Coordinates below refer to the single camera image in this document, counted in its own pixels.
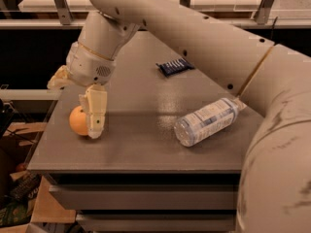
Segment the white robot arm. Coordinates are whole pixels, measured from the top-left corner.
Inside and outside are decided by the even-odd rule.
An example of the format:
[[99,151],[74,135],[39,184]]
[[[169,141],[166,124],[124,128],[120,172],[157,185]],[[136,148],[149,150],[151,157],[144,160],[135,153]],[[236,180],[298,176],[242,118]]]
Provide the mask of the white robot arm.
[[311,232],[311,65],[308,56],[169,0],[89,0],[94,12],[48,82],[82,85],[88,134],[104,129],[107,93],[92,77],[145,27],[263,117],[244,158],[237,233]]

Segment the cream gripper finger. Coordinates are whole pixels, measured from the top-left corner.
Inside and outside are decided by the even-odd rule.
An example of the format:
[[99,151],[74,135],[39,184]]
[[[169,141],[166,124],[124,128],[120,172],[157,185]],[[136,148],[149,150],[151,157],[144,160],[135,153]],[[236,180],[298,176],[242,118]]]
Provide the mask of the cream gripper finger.
[[107,91],[102,84],[90,85],[84,94],[79,95],[82,109],[86,113],[87,135],[91,139],[101,136],[105,126]]
[[74,82],[69,77],[70,72],[66,65],[60,66],[47,84],[48,89],[61,89],[65,86],[72,85]]

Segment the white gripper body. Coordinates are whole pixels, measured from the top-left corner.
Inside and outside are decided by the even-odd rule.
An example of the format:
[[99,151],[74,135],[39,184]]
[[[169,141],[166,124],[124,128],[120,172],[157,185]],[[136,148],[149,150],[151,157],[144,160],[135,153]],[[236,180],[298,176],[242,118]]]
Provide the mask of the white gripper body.
[[74,83],[89,86],[107,83],[114,73],[116,62],[102,58],[75,42],[67,55],[66,67]]

